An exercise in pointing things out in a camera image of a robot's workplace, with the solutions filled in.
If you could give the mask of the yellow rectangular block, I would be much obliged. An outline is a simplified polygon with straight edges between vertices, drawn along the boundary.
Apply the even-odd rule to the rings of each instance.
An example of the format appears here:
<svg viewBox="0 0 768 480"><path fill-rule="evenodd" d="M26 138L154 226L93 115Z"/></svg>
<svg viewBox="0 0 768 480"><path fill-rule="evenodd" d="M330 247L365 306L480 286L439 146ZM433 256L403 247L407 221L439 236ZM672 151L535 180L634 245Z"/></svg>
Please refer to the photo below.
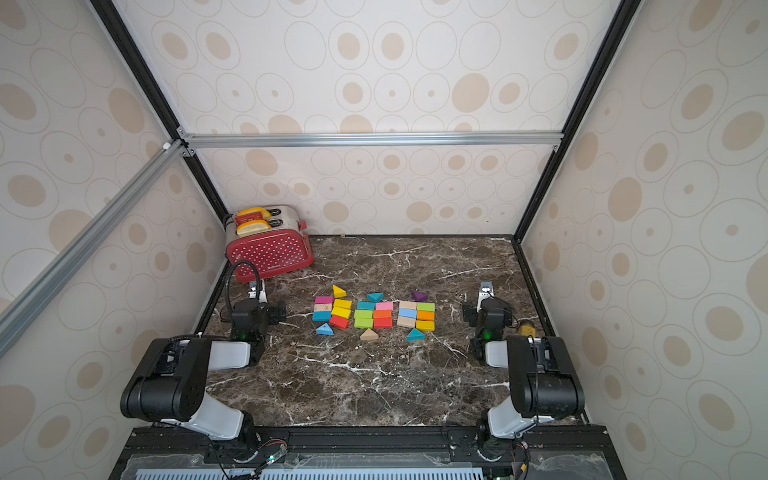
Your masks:
<svg viewBox="0 0 768 480"><path fill-rule="evenodd" d="M415 328L421 332L433 332L435 330L435 323L433 321L418 320Z"/></svg>
<svg viewBox="0 0 768 480"><path fill-rule="evenodd" d="M351 316L352 311L348 308L343 307L334 307L331 311L331 314L335 317L339 317L342 319L348 320Z"/></svg>
<svg viewBox="0 0 768 480"><path fill-rule="evenodd" d="M333 308L351 310L352 302L350 300L336 299L333 303Z"/></svg>

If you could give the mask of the light blue triangular block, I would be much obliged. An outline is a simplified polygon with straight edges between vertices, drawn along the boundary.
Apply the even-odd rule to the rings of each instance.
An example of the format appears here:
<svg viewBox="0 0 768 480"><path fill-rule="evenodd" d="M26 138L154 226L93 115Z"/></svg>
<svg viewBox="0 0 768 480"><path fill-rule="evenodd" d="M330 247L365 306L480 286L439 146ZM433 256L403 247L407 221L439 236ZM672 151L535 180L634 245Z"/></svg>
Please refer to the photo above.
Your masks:
<svg viewBox="0 0 768 480"><path fill-rule="evenodd" d="M316 329L316 333L322 336L334 336L334 331L329 323L324 323Z"/></svg>

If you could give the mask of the purple triangular block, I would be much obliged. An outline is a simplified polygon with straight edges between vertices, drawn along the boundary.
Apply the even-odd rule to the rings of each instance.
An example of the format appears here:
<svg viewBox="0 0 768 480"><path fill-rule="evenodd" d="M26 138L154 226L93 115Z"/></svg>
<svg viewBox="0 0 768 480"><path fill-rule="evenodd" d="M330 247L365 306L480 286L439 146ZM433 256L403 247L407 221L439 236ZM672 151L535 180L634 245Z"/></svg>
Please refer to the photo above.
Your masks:
<svg viewBox="0 0 768 480"><path fill-rule="evenodd" d="M428 294L421 291L413 291L412 298L415 302L427 302L429 300Z"/></svg>

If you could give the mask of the light blue rectangular block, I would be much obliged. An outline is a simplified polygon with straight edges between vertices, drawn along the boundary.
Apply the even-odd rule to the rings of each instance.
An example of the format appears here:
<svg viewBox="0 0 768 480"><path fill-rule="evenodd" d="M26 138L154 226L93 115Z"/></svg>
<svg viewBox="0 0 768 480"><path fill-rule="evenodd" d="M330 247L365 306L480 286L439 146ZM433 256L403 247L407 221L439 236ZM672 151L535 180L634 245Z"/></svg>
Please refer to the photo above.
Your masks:
<svg viewBox="0 0 768 480"><path fill-rule="evenodd" d="M410 319L416 319L418 316L418 312L414 309L407 309L407 308L401 308L399 310L399 317L400 318L410 318Z"/></svg>

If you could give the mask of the yellow triangular block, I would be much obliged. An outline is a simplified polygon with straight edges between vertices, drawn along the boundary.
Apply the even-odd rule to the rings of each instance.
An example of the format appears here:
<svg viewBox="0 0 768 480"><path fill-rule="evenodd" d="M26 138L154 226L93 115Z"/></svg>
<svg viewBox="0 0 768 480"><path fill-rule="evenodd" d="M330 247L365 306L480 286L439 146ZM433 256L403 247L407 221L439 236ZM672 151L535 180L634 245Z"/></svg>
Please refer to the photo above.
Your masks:
<svg viewBox="0 0 768 480"><path fill-rule="evenodd" d="M347 296L347 292L341 287L333 285L332 289L333 289L333 295L336 299L345 298Z"/></svg>

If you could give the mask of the red rectangular block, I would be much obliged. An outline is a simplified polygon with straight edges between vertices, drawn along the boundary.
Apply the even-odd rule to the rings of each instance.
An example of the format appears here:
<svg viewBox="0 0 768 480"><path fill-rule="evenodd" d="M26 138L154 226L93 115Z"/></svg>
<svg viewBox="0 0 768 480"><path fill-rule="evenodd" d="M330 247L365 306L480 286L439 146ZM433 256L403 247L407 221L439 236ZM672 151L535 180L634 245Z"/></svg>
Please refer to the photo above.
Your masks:
<svg viewBox="0 0 768 480"><path fill-rule="evenodd" d="M387 329L393 327L393 320L391 318L375 318L373 323L374 329Z"/></svg>
<svg viewBox="0 0 768 480"><path fill-rule="evenodd" d="M339 329L346 330L349 327L349 320L337 315L333 315L329 321L329 324L331 326L337 327Z"/></svg>

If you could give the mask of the natural wood triangular block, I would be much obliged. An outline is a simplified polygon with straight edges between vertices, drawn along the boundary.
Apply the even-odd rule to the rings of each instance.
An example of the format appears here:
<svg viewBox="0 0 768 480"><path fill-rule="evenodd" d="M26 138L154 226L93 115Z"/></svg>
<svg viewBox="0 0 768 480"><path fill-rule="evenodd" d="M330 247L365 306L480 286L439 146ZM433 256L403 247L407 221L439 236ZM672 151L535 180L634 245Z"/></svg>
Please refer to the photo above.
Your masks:
<svg viewBox="0 0 768 480"><path fill-rule="evenodd" d="M376 341L379 339L379 335L372 329L366 329L361 335L360 340L365 342Z"/></svg>

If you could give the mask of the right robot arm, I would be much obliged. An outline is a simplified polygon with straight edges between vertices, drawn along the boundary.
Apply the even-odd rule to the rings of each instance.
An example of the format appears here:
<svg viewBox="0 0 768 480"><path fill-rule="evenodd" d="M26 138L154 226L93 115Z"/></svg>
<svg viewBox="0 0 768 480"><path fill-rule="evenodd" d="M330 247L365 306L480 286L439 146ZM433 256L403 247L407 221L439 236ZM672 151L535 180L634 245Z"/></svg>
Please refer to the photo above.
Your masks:
<svg viewBox="0 0 768 480"><path fill-rule="evenodd" d="M562 338L538 336L510 303L492 295L463 304L462 315L474 329L470 352L508 374L508 396L486 414L491 436L521 438L540 424L582 415L584 390Z"/></svg>

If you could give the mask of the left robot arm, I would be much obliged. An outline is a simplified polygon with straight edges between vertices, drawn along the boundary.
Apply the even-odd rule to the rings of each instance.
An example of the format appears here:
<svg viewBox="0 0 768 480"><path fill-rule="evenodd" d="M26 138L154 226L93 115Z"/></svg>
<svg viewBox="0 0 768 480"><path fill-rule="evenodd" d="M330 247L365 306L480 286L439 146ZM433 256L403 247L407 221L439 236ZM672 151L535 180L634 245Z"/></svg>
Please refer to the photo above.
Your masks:
<svg viewBox="0 0 768 480"><path fill-rule="evenodd" d="M153 340L121 394L122 415L254 448L260 436L252 415L207 393L207 377L213 371L256 365L266 350L268 329L286 318L283 301L246 299L234 306L226 339L184 335Z"/></svg>

